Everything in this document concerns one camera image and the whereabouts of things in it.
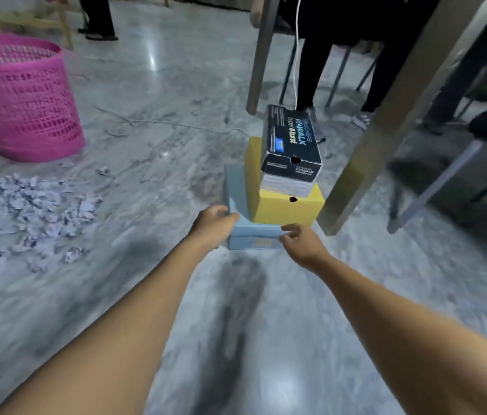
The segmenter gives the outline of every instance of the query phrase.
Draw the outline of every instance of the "crumpled paper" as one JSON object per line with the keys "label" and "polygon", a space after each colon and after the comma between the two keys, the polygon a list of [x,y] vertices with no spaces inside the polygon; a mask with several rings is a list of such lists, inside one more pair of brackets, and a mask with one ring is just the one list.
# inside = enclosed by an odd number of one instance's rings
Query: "crumpled paper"
{"label": "crumpled paper", "polygon": [[31,271],[42,272],[58,254],[72,262],[88,251],[76,246],[65,252],[63,246],[95,221],[101,198],[74,192],[68,179],[0,178],[0,236],[13,235],[0,245],[0,278],[10,258],[19,254],[26,255]]}

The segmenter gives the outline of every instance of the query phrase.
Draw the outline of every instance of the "pink basket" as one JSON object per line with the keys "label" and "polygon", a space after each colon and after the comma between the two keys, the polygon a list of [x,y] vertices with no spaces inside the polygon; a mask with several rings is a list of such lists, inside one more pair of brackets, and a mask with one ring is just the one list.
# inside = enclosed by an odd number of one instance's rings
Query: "pink basket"
{"label": "pink basket", "polygon": [[0,34],[0,154],[50,161],[84,145],[61,48]]}

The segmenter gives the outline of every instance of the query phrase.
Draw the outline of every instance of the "cord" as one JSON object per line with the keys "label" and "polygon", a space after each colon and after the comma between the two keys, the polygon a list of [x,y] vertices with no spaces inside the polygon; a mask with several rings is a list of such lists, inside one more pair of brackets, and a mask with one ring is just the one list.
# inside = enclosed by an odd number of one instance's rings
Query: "cord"
{"label": "cord", "polygon": [[213,134],[226,134],[226,133],[229,133],[229,132],[232,132],[232,131],[239,131],[239,132],[244,133],[245,136],[247,138],[249,138],[249,134],[247,134],[247,132],[245,132],[241,128],[229,128],[229,129],[226,129],[224,131],[213,131],[212,129],[202,128],[202,127],[196,127],[194,125],[186,125],[186,124],[177,124],[177,123],[174,123],[174,122],[166,122],[164,120],[147,120],[147,119],[134,119],[134,120],[130,120],[129,118],[126,118],[123,115],[118,114],[116,112],[108,111],[107,109],[102,109],[102,108],[100,108],[98,106],[95,106],[95,105],[94,105],[94,107],[98,111],[105,112],[105,113],[109,113],[109,114],[111,114],[111,115],[119,118],[120,120],[118,120],[117,122],[127,123],[128,125],[130,125],[130,128],[132,128],[131,131],[128,132],[127,134],[115,134],[115,133],[109,132],[107,129],[104,130],[107,135],[110,135],[112,137],[128,137],[130,135],[130,133],[134,130],[134,124],[135,123],[149,123],[149,124],[165,124],[165,125],[173,125],[175,127],[185,127],[185,128],[201,129],[202,131],[211,132]]}
{"label": "cord", "polygon": [[295,94],[295,109],[297,109],[297,84],[295,83],[295,69],[299,63],[299,7],[301,6],[301,0],[297,0],[297,8],[295,9],[295,62],[293,63],[293,93]]}

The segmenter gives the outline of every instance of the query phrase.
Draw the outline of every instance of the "yellow shoebox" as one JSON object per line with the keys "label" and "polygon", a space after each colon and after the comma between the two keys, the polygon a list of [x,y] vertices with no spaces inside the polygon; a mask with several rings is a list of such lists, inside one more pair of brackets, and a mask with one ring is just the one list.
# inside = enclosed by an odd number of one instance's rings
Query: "yellow shoebox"
{"label": "yellow shoebox", "polygon": [[296,198],[259,189],[262,179],[261,147],[260,137],[250,137],[245,154],[245,184],[250,220],[263,224],[312,225],[324,206],[324,198],[318,185],[314,185],[307,198]]}

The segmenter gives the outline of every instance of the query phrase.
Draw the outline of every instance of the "gray floor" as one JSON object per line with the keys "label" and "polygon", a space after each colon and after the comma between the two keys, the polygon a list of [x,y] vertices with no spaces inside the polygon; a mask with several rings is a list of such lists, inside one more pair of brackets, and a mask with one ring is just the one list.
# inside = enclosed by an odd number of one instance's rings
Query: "gray floor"
{"label": "gray floor", "polygon": [[[188,230],[198,210],[221,198],[222,170],[240,163],[247,138],[163,124],[129,132],[130,119],[164,120],[261,135],[245,112],[257,31],[241,12],[162,0],[112,1],[120,42],[75,37],[67,53],[88,146],[71,169],[14,164],[0,175],[69,175],[103,198],[92,252],[45,274],[0,281],[0,401],[137,283]],[[73,26],[79,25],[72,17]],[[56,38],[54,34],[46,37]],[[292,46],[275,36],[260,103],[275,102]],[[323,104],[343,50],[333,48],[316,101]],[[333,106],[319,111],[326,195],[361,136],[349,123],[370,59],[352,54]],[[288,90],[291,103],[293,91]],[[104,132],[126,134],[112,137]],[[341,232],[326,238],[343,261],[395,292],[460,319],[487,336],[487,219],[460,229],[457,204],[487,180],[473,165],[452,192],[404,230],[386,231],[396,187],[403,201],[468,143],[466,133],[414,133]],[[108,166],[108,179],[95,169]],[[146,414],[402,413],[337,303],[283,251],[213,251],[198,267],[177,315]]]}

